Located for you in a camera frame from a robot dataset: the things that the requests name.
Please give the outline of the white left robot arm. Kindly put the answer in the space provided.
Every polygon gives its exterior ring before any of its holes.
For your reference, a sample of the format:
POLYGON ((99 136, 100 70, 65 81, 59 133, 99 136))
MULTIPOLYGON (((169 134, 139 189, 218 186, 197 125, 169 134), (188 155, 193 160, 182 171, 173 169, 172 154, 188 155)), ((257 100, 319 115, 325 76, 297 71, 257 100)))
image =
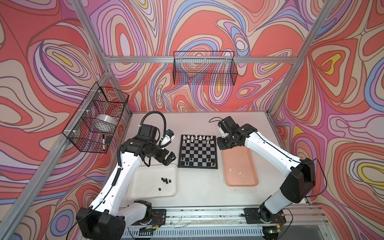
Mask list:
POLYGON ((135 224, 148 224, 153 219, 152 204, 136 200, 120 209, 125 191, 134 173, 145 160, 155 159, 168 166, 176 155, 166 149, 174 139, 170 129, 156 140, 158 128, 141 125, 136 136, 125 141, 117 151, 117 165, 103 189, 87 208, 80 208, 76 215, 77 225, 84 238, 90 240, 119 240, 125 230, 135 224))

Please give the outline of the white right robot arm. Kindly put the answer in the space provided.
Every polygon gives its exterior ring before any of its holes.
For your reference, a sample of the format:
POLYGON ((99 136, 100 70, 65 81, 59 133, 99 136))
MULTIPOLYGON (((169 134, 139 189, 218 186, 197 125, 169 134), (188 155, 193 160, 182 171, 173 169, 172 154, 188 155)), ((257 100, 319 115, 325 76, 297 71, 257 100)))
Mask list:
POLYGON ((218 122, 221 151, 246 147, 271 163, 286 178, 280 188, 259 207, 259 220, 270 223, 284 208, 298 204, 316 185, 315 163, 309 158, 294 156, 268 140, 250 124, 239 126, 228 116, 218 122))

